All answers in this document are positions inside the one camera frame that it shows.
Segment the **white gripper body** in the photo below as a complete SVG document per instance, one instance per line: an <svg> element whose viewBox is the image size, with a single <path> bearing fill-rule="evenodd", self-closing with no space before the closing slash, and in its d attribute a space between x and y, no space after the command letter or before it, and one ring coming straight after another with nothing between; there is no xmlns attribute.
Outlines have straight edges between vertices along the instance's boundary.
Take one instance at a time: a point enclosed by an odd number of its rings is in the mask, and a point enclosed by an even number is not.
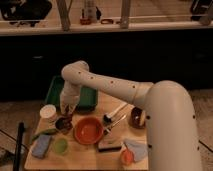
<svg viewBox="0 0 213 171"><path fill-rule="evenodd" d="M76 106L80 101L81 85L71 84L68 81L64 83L64 87L60 93L60 110L61 114L64 115L65 108L75 110Z"/></svg>

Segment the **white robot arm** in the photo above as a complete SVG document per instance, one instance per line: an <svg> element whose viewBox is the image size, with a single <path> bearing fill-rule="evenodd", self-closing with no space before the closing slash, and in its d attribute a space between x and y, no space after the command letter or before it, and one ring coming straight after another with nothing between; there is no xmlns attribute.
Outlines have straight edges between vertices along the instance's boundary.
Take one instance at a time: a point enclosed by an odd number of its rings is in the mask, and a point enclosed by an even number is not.
<svg viewBox="0 0 213 171"><path fill-rule="evenodd" d="M60 104L82 86L102 91L145 111L149 171L203 171L195 110L187 90L174 81L136 82L89 71L84 61L63 67L65 80Z"/></svg>

